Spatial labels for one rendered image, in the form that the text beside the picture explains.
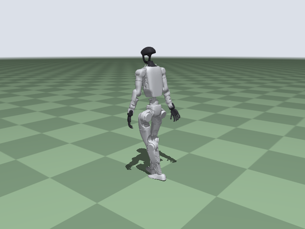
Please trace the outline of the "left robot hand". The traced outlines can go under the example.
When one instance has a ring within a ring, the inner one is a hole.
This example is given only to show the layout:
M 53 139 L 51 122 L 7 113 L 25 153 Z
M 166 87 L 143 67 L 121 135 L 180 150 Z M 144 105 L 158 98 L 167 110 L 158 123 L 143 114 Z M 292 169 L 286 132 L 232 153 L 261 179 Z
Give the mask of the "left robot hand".
M 130 110 L 129 113 L 127 113 L 127 115 L 128 115 L 128 118 L 127 118 L 128 126 L 129 126 L 130 128 L 133 128 L 132 125 L 130 125 L 131 116 L 133 116 L 133 110 Z

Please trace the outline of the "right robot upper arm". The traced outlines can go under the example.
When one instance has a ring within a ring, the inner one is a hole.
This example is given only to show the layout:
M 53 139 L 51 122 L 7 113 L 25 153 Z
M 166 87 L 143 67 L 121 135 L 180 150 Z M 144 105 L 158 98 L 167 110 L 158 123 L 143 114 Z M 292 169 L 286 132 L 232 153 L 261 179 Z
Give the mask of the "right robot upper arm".
M 168 91 L 167 79 L 166 79 L 166 70 L 161 67 L 162 76 L 163 76 L 163 93 Z

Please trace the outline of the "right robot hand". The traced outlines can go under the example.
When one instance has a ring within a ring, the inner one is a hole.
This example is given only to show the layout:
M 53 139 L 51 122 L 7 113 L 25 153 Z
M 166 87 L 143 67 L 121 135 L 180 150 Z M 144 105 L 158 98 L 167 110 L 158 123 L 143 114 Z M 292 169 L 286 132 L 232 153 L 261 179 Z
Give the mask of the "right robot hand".
M 172 103 L 172 105 L 173 105 L 173 107 L 169 108 L 171 110 L 171 118 L 170 119 L 172 119 L 172 116 L 173 116 L 174 121 L 175 121 L 175 118 L 176 118 L 176 121 L 177 121 L 177 120 L 179 120 L 180 115 L 179 115 L 178 111 L 175 109 L 175 106 L 174 106 L 173 103 Z

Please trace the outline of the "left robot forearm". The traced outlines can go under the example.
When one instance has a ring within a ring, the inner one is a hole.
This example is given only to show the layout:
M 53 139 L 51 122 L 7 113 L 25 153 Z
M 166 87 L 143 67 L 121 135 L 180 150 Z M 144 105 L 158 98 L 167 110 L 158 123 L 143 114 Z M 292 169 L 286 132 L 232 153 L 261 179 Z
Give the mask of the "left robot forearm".
M 133 113 L 134 113 L 134 109 L 137 105 L 137 102 L 138 102 L 138 98 L 136 97 L 137 95 L 137 91 L 136 90 L 133 90 L 132 92 L 132 98 L 131 98 L 131 102 L 130 102 L 130 105 L 129 105 L 129 109 L 128 109 L 128 113 L 130 110 L 133 110 Z

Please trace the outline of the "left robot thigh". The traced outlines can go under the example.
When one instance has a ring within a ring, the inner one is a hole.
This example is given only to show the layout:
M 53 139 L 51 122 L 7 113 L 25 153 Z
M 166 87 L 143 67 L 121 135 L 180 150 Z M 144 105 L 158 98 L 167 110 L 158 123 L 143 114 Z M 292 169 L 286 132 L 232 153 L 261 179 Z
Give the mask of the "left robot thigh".
M 145 145 L 148 146 L 148 144 L 153 144 L 156 150 L 158 148 L 158 144 L 157 142 L 151 140 L 151 128 L 150 128 L 150 124 L 148 123 L 152 118 L 151 115 L 152 113 L 150 110 L 145 110 L 139 113 L 138 124 L 139 124 L 140 134 Z

